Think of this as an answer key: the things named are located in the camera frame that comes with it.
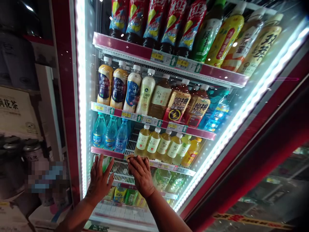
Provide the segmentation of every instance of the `plastic bottle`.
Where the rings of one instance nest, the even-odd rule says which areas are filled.
[[[244,25],[244,17],[242,14],[246,5],[246,2],[239,1],[231,15],[223,22],[215,41],[208,52],[205,64],[220,68],[225,56]]]
[[[144,128],[140,130],[138,139],[136,142],[136,147],[134,150],[134,155],[135,156],[144,156],[144,150],[146,148],[148,139],[150,137],[150,131],[149,131],[150,126],[145,124]]]
[[[123,110],[135,112],[135,108],[137,105],[137,97],[139,93],[139,87],[141,86],[141,75],[139,72],[141,71],[141,67],[138,65],[133,66],[133,72],[128,76],[128,87],[126,91],[126,100],[123,106]]]
[[[148,69],[148,75],[142,80],[141,95],[137,104],[137,114],[147,115],[151,95],[155,88],[155,80],[153,78],[155,71]]]
[[[115,149],[117,131],[116,116],[111,115],[104,136],[104,149],[111,151]]]
[[[171,130],[166,130],[165,133],[161,135],[161,140],[159,142],[157,151],[155,152],[154,158],[158,160],[163,160],[164,155],[167,151],[168,146],[171,143]]]
[[[182,85],[178,87],[178,90],[173,90],[163,120],[176,123],[181,122],[184,111],[186,110],[191,99],[188,84],[189,80],[183,79]]]
[[[156,127],[155,130],[150,134],[150,138],[145,149],[145,156],[147,156],[149,159],[153,159],[154,154],[157,151],[161,139],[160,131],[161,128]]]
[[[97,118],[96,124],[94,124],[93,133],[92,133],[93,146],[98,147],[98,148],[103,148],[103,145],[104,145],[103,137],[105,135],[105,129],[106,129],[106,122],[104,119],[104,114],[101,112],[98,112],[98,118]]]
[[[186,134],[184,137],[181,138],[181,141],[183,144],[181,145],[181,148],[179,149],[176,157],[174,158],[173,164],[179,165],[181,163],[189,147],[191,146],[191,141],[190,141],[191,137],[192,135]]]
[[[279,25],[282,20],[283,14],[276,14],[265,22],[264,28],[257,36],[253,46],[251,47],[248,55],[244,59],[237,72],[251,77],[254,73],[274,41],[280,34],[282,28]]]
[[[201,149],[201,141],[202,139],[200,137],[196,137],[195,140],[191,141],[191,146],[181,161],[182,166],[189,167],[192,164],[193,160]]]
[[[199,30],[199,27],[206,15],[207,6],[205,0],[196,0],[192,3],[186,25],[182,33],[178,45],[177,55],[182,57],[189,57],[193,47],[195,36]]]
[[[165,157],[163,159],[164,163],[173,163],[174,158],[176,157],[177,153],[181,148],[181,145],[183,144],[183,142],[181,141],[182,137],[182,133],[179,132],[177,132],[176,136],[172,137],[172,142],[170,143],[170,146],[167,149],[167,153],[165,154]]]
[[[191,59],[205,62],[206,56],[222,25],[226,0],[216,0],[210,12],[205,16],[201,29],[193,44]]]
[[[126,143],[128,141],[128,119],[122,118],[122,124],[117,132],[115,152],[124,153],[126,151]]]
[[[150,0],[147,26],[143,36],[144,47],[151,49],[157,47],[164,8],[167,2],[167,0]]]
[[[128,73],[125,70],[126,63],[119,61],[119,68],[114,71],[113,75],[113,92],[110,106],[116,109],[123,109],[126,97],[126,85],[128,80]]]
[[[109,35],[117,39],[123,39],[126,33],[129,10],[129,0],[112,0],[112,20],[109,24]]]
[[[208,88],[209,85],[202,84],[200,90],[192,94],[192,98],[183,116],[184,123],[189,127],[198,127],[211,103],[206,92]]]
[[[154,88],[154,93],[150,102],[150,111],[148,115],[157,119],[162,119],[167,108],[168,100],[172,93],[168,82],[170,76],[164,74],[162,80]]]
[[[104,56],[104,63],[99,67],[99,88],[97,102],[109,105],[113,86],[113,68],[110,66],[112,59]]]
[[[261,7],[250,15],[250,18],[244,24],[235,40],[233,47],[231,47],[226,55],[221,68],[232,72],[238,70],[264,25],[264,22],[261,19],[265,11],[266,9]]]
[[[130,0],[126,41],[141,45],[144,34],[144,18],[146,17],[148,1]]]
[[[167,24],[161,39],[160,51],[173,54],[178,31],[187,7],[186,0],[171,0],[167,16]]]

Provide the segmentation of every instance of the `led light strip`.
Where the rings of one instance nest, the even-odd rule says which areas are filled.
[[[80,123],[80,156],[82,197],[87,190],[87,143],[86,140],[86,40],[85,40],[85,0],[76,1],[76,38],[77,38],[77,72],[78,72],[78,106]]]
[[[307,26],[297,37],[296,41],[289,47],[285,55],[280,59],[278,65],[272,69],[271,74],[265,78],[261,79],[256,87],[253,89],[251,95],[247,98],[245,103],[242,105],[232,122],[229,124],[223,135],[220,137],[210,154],[207,156],[195,176],[192,178],[191,182],[189,183],[188,187],[185,189],[183,194],[180,196],[179,201],[175,204],[174,210],[177,212],[180,207],[184,204],[190,194],[193,192],[195,187],[198,185],[200,180],[209,170],[211,165],[220,155],[222,150],[224,149],[225,145],[229,142],[232,138],[236,130],[240,127],[243,121],[246,119],[250,111],[254,108],[257,101],[261,98],[261,96],[265,93],[269,85],[275,80],[278,73],[283,69],[286,62],[290,60],[293,56],[294,51],[299,48],[299,46],[303,43],[305,36],[309,32],[309,27]]]

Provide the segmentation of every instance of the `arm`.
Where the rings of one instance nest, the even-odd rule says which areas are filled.
[[[144,163],[140,156],[129,159],[128,168],[135,178],[136,188],[146,199],[159,231],[192,232],[154,187],[149,161],[146,159]]]
[[[96,205],[108,194],[114,181],[114,174],[112,174],[107,182],[114,159],[111,160],[104,173],[102,163],[103,155],[101,154],[100,159],[97,156],[92,165],[91,181],[85,198],[66,216],[55,232],[81,232]]]

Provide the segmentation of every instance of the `blue water bottle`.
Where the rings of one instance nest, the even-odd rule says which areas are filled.
[[[122,124],[120,126],[120,129],[118,130],[116,137],[115,152],[124,153],[126,150],[126,144],[129,137],[127,122],[128,119],[122,119]]]
[[[104,149],[111,151],[115,149],[117,131],[116,116],[111,115],[104,136]]]
[[[103,137],[105,134],[106,129],[106,122],[104,119],[104,114],[98,112],[98,119],[96,124],[93,127],[93,134],[92,134],[92,144],[95,147],[103,148]]]

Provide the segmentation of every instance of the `person's left hand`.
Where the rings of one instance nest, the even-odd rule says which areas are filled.
[[[114,164],[114,158],[112,158],[104,173],[102,170],[102,164],[103,155],[101,154],[100,159],[98,156],[96,157],[90,172],[91,181],[85,196],[85,200],[93,207],[95,207],[103,199],[103,197],[108,194],[114,181],[114,174],[112,173],[107,182],[108,175]]]

